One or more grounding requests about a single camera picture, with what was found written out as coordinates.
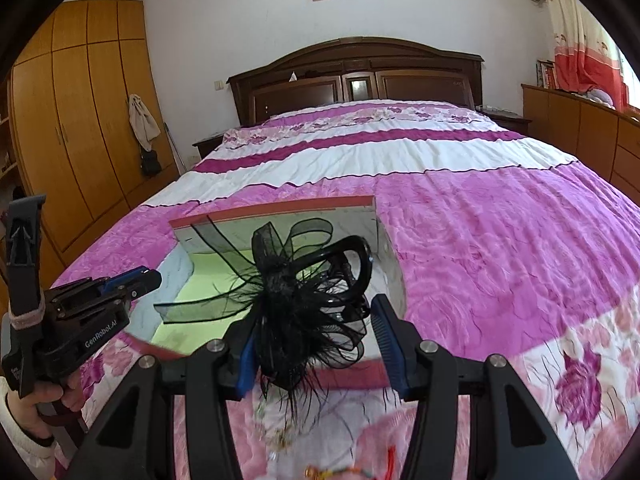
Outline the white sleeve left forearm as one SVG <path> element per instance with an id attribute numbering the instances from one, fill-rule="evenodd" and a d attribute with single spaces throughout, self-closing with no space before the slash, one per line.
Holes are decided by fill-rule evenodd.
<path id="1" fill-rule="evenodd" d="M 63 393 L 61 386 L 45 382 L 21 399 L 1 378 L 1 428 L 36 479 L 52 479 L 55 470 L 54 439 L 37 405 L 61 400 Z"/>

